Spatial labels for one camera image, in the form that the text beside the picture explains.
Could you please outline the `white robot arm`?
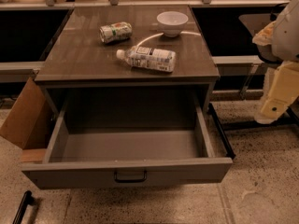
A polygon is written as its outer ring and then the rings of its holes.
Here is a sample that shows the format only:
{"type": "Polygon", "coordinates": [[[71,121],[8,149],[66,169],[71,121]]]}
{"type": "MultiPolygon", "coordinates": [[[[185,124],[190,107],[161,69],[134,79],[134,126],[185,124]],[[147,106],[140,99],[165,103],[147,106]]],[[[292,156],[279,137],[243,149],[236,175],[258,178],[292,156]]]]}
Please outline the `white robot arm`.
{"type": "Polygon", "coordinates": [[[263,97],[254,119],[260,124],[276,121],[299,96],[299,0],[291,0],[275,21],[266,25],[252,42],[271,46],[282,60],[272,83],[264,85],[263,97]]]}

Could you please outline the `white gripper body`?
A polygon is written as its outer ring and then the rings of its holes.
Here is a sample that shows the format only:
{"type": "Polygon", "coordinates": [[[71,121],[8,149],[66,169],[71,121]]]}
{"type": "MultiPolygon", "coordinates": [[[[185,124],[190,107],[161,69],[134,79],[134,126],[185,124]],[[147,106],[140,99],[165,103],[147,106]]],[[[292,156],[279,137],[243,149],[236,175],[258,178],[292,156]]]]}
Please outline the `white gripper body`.
{"type": "Polygon", "coordinates": [[[299,97],[299,63],[284,61],[278,68],[268,68],[263,82],[254,119],[260,124],[270,124],[282,116],[299,97]]]}

